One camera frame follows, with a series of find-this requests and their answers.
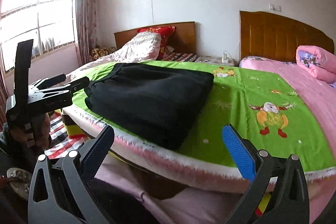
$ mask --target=curtain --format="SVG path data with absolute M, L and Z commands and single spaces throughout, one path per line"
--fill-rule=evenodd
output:
M 97 42 L 96 0 L 75 0 L 78 43 L 76 43 L 80 66 L 90 62 L 90 52 Z
M 6 122 L 6 102 L 9 97 L 8 91 L 5 86 L 5 80 L 0 71 L 0 129 L 2 130 L 2 125 Z

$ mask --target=nightstand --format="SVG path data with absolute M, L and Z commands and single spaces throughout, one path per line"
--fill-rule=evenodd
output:
M 221 66 L 228 66 L 228 67 L 234 67 L 235 61 L 234 59 L 229 59 L 229 63 L 222 63 L 221 57 L 216 56 L 199 56 L 195 63 L 204 63 L 204 64 L 211 64 L 211 65 L 221 65 Z

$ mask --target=green blanket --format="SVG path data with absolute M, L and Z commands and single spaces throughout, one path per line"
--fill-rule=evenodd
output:
M 215 75 L 214 86 L 188 137 L 177 151 L 214 164 L 235 167 L 222 142 L 222 128 L 231 123 L 243 138 L 271 155 L 300 157 L 305 172 L 335 166 L 330 147 L 308 107 L 278 74 L 237 67 L 192 62 L 147 61 L 149 65 L 199 70 Z M 83 72 L 90 80 L 106 76 L 115 63 Z M 73 103 L 93 116 L 120 128 L 90 111 L 83 90 Z

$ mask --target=red shoe print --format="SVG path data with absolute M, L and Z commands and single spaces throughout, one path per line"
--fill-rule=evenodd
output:
M 282 132 L 281 128 L 278 129 L 278 135 L 283 137 L 283 138 L 287 138 L 287 134 Z
M 269 133 L 269 128 L 265 127 L 264 129 L 260 130 L 261 135 L 267 135 Z

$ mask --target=blue textured pad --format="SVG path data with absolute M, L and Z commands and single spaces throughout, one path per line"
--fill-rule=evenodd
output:
M 248 150 L 245 148 L 235 131 L 226 125 L 222 131 L 223 142 L 231 157 L 235 161 L 240 174 L 244 179 L 253 181 L 256 175 L 255 162 Z

